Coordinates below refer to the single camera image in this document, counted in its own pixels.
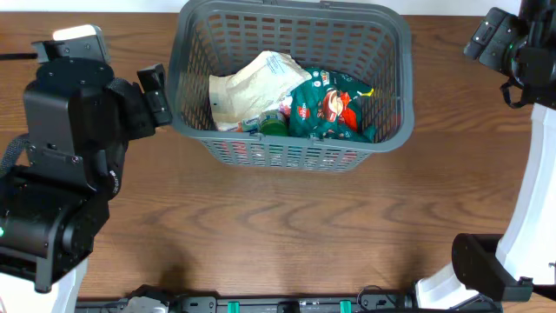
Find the wood grain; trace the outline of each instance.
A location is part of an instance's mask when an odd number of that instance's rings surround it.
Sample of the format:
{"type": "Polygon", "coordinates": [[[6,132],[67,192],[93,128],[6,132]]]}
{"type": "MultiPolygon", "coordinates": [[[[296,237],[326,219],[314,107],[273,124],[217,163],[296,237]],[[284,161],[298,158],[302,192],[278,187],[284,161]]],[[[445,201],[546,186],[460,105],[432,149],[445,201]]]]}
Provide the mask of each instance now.
{"type": "MultiPolygon", "coordinates": [[[[171,128],[131,143],[121,194],[96,237],[81,297],[143,283],[222,295],[404,288],[450,261],[461,232],[503,233],[520,189],[531,109],[510,110],[505,78],[466,60],[475,17],[407,17],[415,131],[402,148],[345,174],[229,167],[171,128]]],[[[0,14],[0,53],[53,30],[100,25],[119,77],[168,67],[175,14],[0,14]]],[[[26,131],[34,62],[0,69],[0,144],[26,131]]],[[[535,297],[508,312],[554,310],[535,297]]]]}

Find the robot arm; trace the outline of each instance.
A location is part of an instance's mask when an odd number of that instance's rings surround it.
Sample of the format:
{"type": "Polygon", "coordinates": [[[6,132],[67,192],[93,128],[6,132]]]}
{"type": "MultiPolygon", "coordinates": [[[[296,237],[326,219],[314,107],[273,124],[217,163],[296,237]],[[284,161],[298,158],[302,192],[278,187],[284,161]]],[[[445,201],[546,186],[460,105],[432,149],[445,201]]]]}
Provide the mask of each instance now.
{"type": "MultiPolygon", "coordinates": [[[[535,104],[526,173],[512,221],[496,248],[504,269],[519,281],[556,284],[556,111],[535,104]]],[[[449,309],[478,295],[461,283],[452,263],[415,285],[420,308],[449,309]]]]}
{"type": "Polygon", "coordinates": [[[108,201],[122,187],[129,141],[172,119],[160,64],[137,72],[143,92],[114,77],[98,27],[54,38],[33,43],[42,66],[23,94],[29,135],[0,167],[4,313],[73,311],[108,201]],[[11,167],[23,150],[30,166],[11,167]]]}

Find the green snack bag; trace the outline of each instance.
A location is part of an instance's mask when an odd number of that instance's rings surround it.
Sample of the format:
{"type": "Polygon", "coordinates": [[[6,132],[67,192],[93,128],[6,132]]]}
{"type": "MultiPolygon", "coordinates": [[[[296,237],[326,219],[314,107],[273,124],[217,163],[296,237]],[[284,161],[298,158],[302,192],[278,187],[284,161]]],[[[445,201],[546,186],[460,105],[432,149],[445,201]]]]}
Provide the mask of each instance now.
{"type": "Polygon", "coordinates": [[[311,79],[292,91],[290,136],[365,141],[358,133],[361,131],[361,107],[354,100],[370,97],[373,89],[338,72],[318,68],[306,71],[311,79]]]}
{"type": "Polygon", "coordinates": [[[376,127],[371,125],[363,131],[363,136],[368,139],[370,143],[374,143],[374,135],[376,134],[376,127]]]}

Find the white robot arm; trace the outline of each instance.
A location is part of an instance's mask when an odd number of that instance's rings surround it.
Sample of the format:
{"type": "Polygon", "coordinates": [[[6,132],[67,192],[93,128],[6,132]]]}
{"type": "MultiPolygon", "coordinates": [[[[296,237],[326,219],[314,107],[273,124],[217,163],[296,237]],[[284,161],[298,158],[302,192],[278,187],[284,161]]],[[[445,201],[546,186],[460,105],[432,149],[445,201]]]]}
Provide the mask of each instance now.
{"type": "MultiPolygon", "coordinates": [[[[512,221],[496,258],[514,279],[555,284],[556,262],[556,111],[535,104],[529,160],[512,221]]],[[[478,294],[467,290],[452,264],[415,286],[420,308],[449,309],[478,294]]]]}
{"type": "Polygon", "coordinates": [[[47,294],[37,293],[29,280],[0,273],[0,313],[74,313],[88,263],[88,258],[79,263],[47,294]]]}

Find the black cable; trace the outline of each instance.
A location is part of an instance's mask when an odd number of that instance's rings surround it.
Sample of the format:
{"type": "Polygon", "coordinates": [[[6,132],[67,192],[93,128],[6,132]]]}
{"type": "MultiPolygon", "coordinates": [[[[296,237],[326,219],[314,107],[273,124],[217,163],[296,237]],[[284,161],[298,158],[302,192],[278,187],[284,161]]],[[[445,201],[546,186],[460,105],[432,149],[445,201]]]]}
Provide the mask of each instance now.
{"type": "MultiPolygon", "coordinates": [[[[372,310],[367,309],[367,308],[363,305],[363,303],[361,303],[361,297],[363,296],[363,292],[366,291],[366,290],[369,290],[370,288],[375,288],[375,289],[377,289],[377,290],[382,290],[382,288],[379,287],[379,286],[377,286],[377,285],[368,285],[368,286],[363,287],[363,289],[362,289],[361,291],[359,291],[359,294],[357,294],[357,298],[356,298],[355,301],[356,301],[357,304],[359,304],[359,306],[361,306],[361,308],[362,308],[363,310],[365,310],[365,311],[372,311],[372,310]]],[[[392,300],[392,298],[391,298],[389,295],[384,295],[384,296],[388,299],[388,301],[389,301],[395,308],[398,307],[398,305],[396,304],[396,302],[395,302],[394,300],[392,300]]]]}
{"type": "Polygon", "coordinates": [[[0,177],[8,174],[16,166],[17,160],[29,146],[29,134],[19,135],[11,140],[0,161],[0,177]]]}
{"type": "Polygon", "coordinates": [[[37,58],[37,53],[8,53],[0,54],[0,61],[9,60],[33,60],[37,58]]]}

